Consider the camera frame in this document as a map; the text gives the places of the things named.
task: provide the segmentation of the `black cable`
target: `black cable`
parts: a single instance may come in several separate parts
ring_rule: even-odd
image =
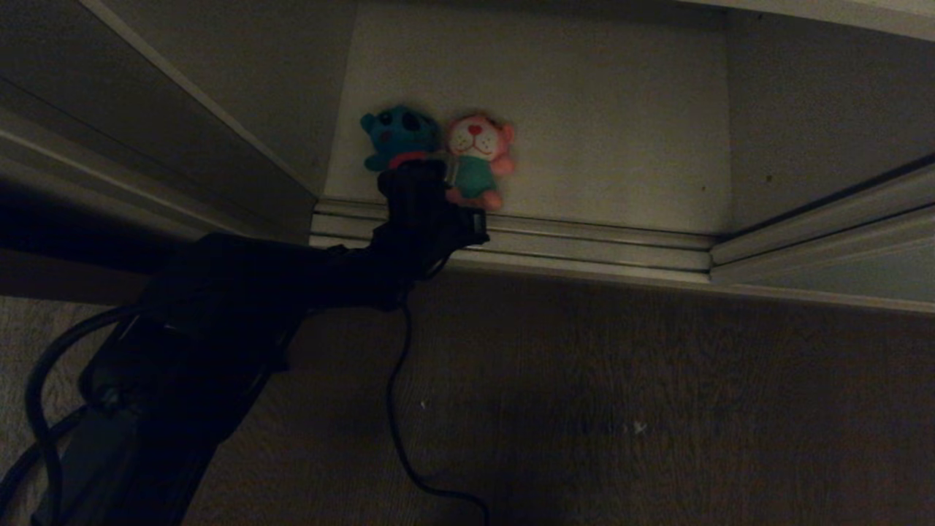
[[[49,430],[51,439],[57,443],[63,436],[75,429],[81,422],[87,409],[88,407],[86,405],[82,405],[75,411],[72,411],[70,415],[59,420],[59,422]],[[16,495],[16,489],[29,474],[29,470],[33,469],[39,457],[41,457],[39,444],[33,443],[28,449],[22,452],[20,457],[16,460],[16,463],[13,464],[13,467],[9,468],[3,480],[0,480],[0,519],[3,518],[4,512],[13,501],[13,496]]]
[[[399,436],[399,426],[396,424],[396,408],[393,403],[393,387],[396,384],[396,377],[399,376],[399,372],[403,368],[403,364],[406,362],[406,357],[409,355],[410,348],[412,346],[412,313],[410,312],[409,305],[403,303],[400,307],[403,311],[403,315],[406,316],[406,341],[403,343],[403,350],[399,355],[399,360],[396,362],[396,366],[393,368],[393,373],[390,374],[390,380],[386,384],[386,413],[390,420],[390,434],[393,435],[393,445],[396,447],[396,454],[399,457],[399,462],[402,463],[403,469],[406,470],[406,475],[409,476],[412,483],[415,484],[416,488],[421,489],[422,491],[435,495],[436,497],[445,497],[448,499],[459,499],[462,501],[469,502],[477,506],[483,513],[483,524],[484,526],[489,526],[490,524],[490,510],[487,508],[487,504],[478,496],[471,495],[470,493],[463,493],[461,491],[449,491],[446,489],[436,489],[425,484],[422,481],[422,478],[412,469],[412,464],[410,464],[409,457],[406,455],[406,449],[403,447],[403,440]]]
[[[117,327],[110,332],[110,335],[104,343],[101,344],[101,348],[98,350],[97,355],[94,358],[91,358],[91,361],[88,362],[88,365],[84,367],[84,371],[78,377],[78,393],[80,393],[81,398],[84,399],[84,402],[88,404],[89,407],[95,407],[98,404],[98,401],[94,398],[94,393],[92,392],[92,384],[94,379],[94,369],[96,360],[95,358],[100,355],[100,352],[104,349],[111,347],[116,344],[126,331],[133,325],[133,319],[124,319]]]
[[[425,275],[424,278],[422,278],[422,281],[426,281],[426,282],[427,282],[428,280],[430,280],[430,279],[434,278],[435,276],[439,275],[440,272],[442,272],[443,270],[445,270],[445,265],[448,264],[448,260],[451,259],[451,258],[452,258],[452,255],[451,255],[451,254],[448,254],[447,256],[445,256],[445,258],[441,260],[441,263],[438,263],[438,265],[436,265],[436,267],[435,267],[434,269],[432,269],[428,274]]]
[[[55,362],[81,338],[95,330],[113,325],[130,316],[144,314],[161,306],[164,305],[117,307],[82,321],[50,343],[29,373],[25,394],[26,419],[29,421],[29,427],[32,428],[33,436],[36,438],[36,447],[46,464],[46,475],[49,479],[46,498],[49,500],[50,526],[56,526],[62,511],[62,461],[59,459],[55,440],[42,410],[42,387],[45,385],[46,377]]]

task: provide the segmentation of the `blue plush toy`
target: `blue plush toy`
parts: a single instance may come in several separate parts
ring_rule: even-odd
[[[396,106],[377,116],[368,113],[360,120],[377,150],[364,162],[371,171],[397,168],[406,161],[425,159],[439,148],[439,125],[422,113]]]

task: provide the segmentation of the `plush bear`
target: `plush bear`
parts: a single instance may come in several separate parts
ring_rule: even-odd
[[[513,127],[498,125],[486,115],[471,115],[452,123],[448,150],[455,157],[457,169],[448,200],[489,212],[500,210],[503,199],[496,190],[494,176],[513,173],[512,143]]]
[[[405,106],[364,115],[360,125],[377,151],[364,162],[371,171],[398,168],[413,159],[425,159],[439,148],[439,125],[422,113]]]

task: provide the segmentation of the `baseboard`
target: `baseboard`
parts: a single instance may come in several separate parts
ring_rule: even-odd
[[[7,184],[179,239],[261,232],[10,111],[0,109],[0,122],[0,179]]]
[[[711,250],[712,260],[715,265],[725,265],[933,203],[935,166],[927,166],[776,225],[715,245]]]
[[[326,198],[315,209],[309,242],[364,244],[385,217],[382,205]],[[714,244],[709,236],[502,214],[489,215],[487,227],[490,242],[453,261],[706,283]]]
[[[150,276],[0,249],[0,296],[124,305],[137,300]]]
[[[747,298],[771,298],[806,303],[823,303],[864,309],[903,311],[909,313],[935,314],[935,303],[911,300],[892,300],[852,294],[836,294],[817,290],[778,288],[761,285],[712,285],[712,292],[744,296]]]
[[[895,254],[935,240],[935,206],[871,225],[845,230],[783,250],[749,257],[711,270],[719,285],[748,284],[859,259]]]

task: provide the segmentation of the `white baseboard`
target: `white baseboard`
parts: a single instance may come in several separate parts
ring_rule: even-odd
[[[0,181],[168,236],[262,233],[248,221],[0,109]]]
[[[386,217],[382,205],[323,199],[311,222],[313,244],[366,241]],[[708,236],[491,214],[491,240],[454,261],[706,283]]]
[[[895,254],[932,244],[933,240],[935,206],[716,266],[711,270],[711,277],[712,282],[719,285],[749,284],[777,275]]]
[[[821,292],[817,290],[779,288],[775,286],[760,285],[712,285],[710,290],[713,292],[739,295],[748,298],[772,298],[776,300],[824,303],[831,305],[860,307],[865,309],[879,309],[885,311],[935,314],[935,303],[928,303],[925,301],[892,300],[889,298],[874,298],[870,296],[836,294],[833,292]]]
[[[935,167],[922,168],[776,225],[720,243],[711,250],[712,260],[715,265],[725,265],[933,203]]]

